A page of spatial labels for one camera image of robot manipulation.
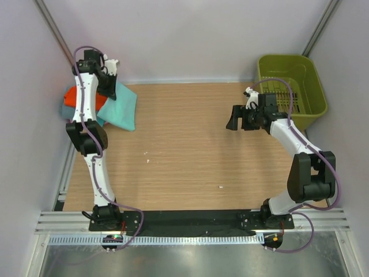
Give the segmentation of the teal t shirt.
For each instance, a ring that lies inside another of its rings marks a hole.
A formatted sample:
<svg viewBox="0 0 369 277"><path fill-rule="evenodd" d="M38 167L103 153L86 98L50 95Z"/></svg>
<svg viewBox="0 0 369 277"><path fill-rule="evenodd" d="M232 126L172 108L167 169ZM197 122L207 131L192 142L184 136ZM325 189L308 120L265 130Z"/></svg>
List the teal t shirt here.
<svg viewBox="0 0 369 277"><path fill-rule="evenodd" d="M137 94L119 82L116 83L115 93L116 100L108 98L97 112L97 117L123 130L133 132Z"/></svg>

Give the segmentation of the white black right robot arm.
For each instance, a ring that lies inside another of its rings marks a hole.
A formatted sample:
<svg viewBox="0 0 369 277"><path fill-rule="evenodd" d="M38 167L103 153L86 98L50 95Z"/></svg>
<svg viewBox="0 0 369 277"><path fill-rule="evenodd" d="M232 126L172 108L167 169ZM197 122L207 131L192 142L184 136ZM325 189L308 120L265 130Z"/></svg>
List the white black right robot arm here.
<svg viewBox="0 0 369 277"><path fill-rule="evenodd" d="M260 94L251 88L244 94L246 104L233 106L226 128L263 129L292 156L286 190L265 200L259 211L266 229L279 229L290 224L293 211L337 195L336 157L316 147L297 130L290 115L278 109L275 94Z"/></svg>

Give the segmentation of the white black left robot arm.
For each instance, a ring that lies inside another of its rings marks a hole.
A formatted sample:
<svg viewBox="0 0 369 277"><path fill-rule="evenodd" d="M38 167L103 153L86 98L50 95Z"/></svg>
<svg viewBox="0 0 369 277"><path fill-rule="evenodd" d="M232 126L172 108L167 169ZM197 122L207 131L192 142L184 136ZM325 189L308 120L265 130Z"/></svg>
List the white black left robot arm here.
<svg viewBox="0 0 369 277"><path fill-rule="evenodd" d="M108 177L105 156L108 136L97 121L96 95L116 100L119 61L108 59L91 46L80 49L83 58L76 59L71 68L76 82L76 107L66 132L75 150L83 156L93 186L92 212L82 214L90 221L90 231L117 231L123 220Z"/></svg>

